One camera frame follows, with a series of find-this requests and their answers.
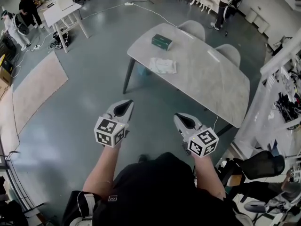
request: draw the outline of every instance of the green box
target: green box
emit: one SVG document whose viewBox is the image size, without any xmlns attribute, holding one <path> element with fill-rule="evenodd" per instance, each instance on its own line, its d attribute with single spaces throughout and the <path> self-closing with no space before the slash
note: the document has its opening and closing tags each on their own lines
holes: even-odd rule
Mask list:
<svg viewBox="0 0 301 226">
<path fill-rule="evenodd" d="M 167 51 L 170 49 L 173 41 L 160 34 L 156 34 L 154 37 L 152 37 L 151 43 Z"/>
</svg>

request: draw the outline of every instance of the mat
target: mat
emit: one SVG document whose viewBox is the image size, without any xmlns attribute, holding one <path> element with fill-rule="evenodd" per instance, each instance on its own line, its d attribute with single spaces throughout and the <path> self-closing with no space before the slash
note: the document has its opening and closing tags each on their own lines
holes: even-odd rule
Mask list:
<svg viewBox="0 0 301 226">
<path fill-rule="evenodd" d="M 11 86 L 0 100 L 0 135 L 4 155 L 14 151 L 19 146 L 14 108 L 13 108 L 13 86 Z"/>
<path fill-rule="evenodd" d="M 13 94 L 18 135 L 39 107 L 67 80 L 54 51 L 26 76 Z"/>
</svg>

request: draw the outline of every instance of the concrete floor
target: concrete floor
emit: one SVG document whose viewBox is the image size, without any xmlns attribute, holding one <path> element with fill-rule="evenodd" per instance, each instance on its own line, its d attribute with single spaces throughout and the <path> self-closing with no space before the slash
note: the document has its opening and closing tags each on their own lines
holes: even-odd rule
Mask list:
<svg viewBox="0 0 301 226">
<path fill-rule="evenodd" d="M 132 0 L 91 0 L 81 9 L 82 17 Z M 173 24 L 193 19 L 206 29 L 206 41 L 216 47 L 224 43 L 235 46 L 241 53 L 241 71 L 250 79 L 251 98 L 260 78 L 259 69 L 265 58 L 266 39 L 240 14 L 233 17 L 228 37 L 223 31 L 210 29 L 215 14 L 201 13 L 186 0 L 153 0 L 137 3 L 160 13 Z M 182 138 L 173 123 L 175 112 L 197 116 L 207 126 L 213 126 L 216 115 L 204 112 L 203 106 L 155 75 L 139 76 L 137 68 L 122 94 L 129 57 L 127 49 L 150 28 L 164 20 L 136 6 L 121 6 L 91 16 L 83 21 L 91 35 L 86 39 L 79 28 L 72 33 L 68 54 L 56 54 L 69 80 L 53 94 L 34 114 L 19 135 L 19 154 L 12 156 L 19 178 L 32 201 L 46 216 L 56 215 L 60 220 L 72 190 L 80 190 L 94 167 L 103 147 L 96 143 L 93 128 L 98 116 L 114 102 L 132 99 L 135 109 L 130 121 L 130 133 L 123 141 L 116 173 L 137 161 L 142 153 L 155 158 L 170 151 L 193 165 L 181 147 Z M 39 30 L 40 43 L 47 32 Z M 34 46 L 37 30 L 30 35 Z M 22 69 L 14 80 L 14 89 L 47 54 L 47 38 L 42 49 L 26 54 Z M 226 125 L 218 119 L 215 131 Z M 212 155 L 217 162 L 233 140 L 237 129 L 231 129 L 221 138 Z"/>
</svg>

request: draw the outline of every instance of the white table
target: white table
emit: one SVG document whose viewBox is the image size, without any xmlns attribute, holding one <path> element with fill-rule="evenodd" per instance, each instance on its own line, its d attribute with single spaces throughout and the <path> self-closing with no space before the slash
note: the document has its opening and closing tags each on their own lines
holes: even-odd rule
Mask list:
<svg viewBox="0 0 301 226">
<path fill-rule="evenodd" d="M 151 43 L 156 33 L 173 41 L 168 51 Z M 250 81 L 230 60 L 205 42 L 174 26 L 159 24 L 135 41 L 127 54 L 131 60 L 123 93 L 135 61 L 148 68 L 152 57 L 171 59 L 176 62 L 177 73 L 157 73 L 158 76 L 229 124 L 240 127 L 248 107 Z"/>
<path fill-rule="evenodd" d="M 58 36 L 60 37 L 60 40 L 62 42 L 63 48 L 66 53 L 68 52 L 68 50 L 67 50 L 66 44 L 63 39 L 63 34 L 68 32 L 75 26 L 80 25 L 80 28 L 84 32 L 86 38 L 89 38 L 79 16 L 75 13 L 75 11 L 80 8 L 81 8 L 81 5 L 74 2 L 71 7 L 68 7 L 65 10 L 61 11 L 60 8 L 55 4 L 43 13 L 48 27 L 53 26 L 54 30 L 57 30 Z M 70 14 L 74 15 L 77 22 L 73 23 L 73 19 L 70 16 Z M 68 16 L 70 18 L 71 22 L 73 23 L 71 26 L 69 26 L 67 23 L 64 22 L 64 17 L 66 17 L 66 16 Z M 62 20 L 67 26 L 67 29 L 65 29 L 63 32 L 61 32 L 60 27 L 57 23 L 60 20 Z"/>
</svg>

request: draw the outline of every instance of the fiducial marker cube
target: fiducial marker cube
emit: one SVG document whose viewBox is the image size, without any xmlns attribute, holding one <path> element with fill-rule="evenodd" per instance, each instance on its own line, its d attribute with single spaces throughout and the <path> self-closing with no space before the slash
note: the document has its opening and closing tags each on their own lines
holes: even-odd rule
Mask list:
<svg viewBox="0 0 301 226">
<path fill-rule="evenodd" d="M 215 151 L 219 139 L 211 128 L 198 132 L 189 138 L 188 150 L 199 157 Z"/>
<path fill-rule="evenodd" d="M 96 141 L 100 144 L 115 147 L 126 134 L 126 124 L 99 117 L 94 127 Z"/>
</svg>

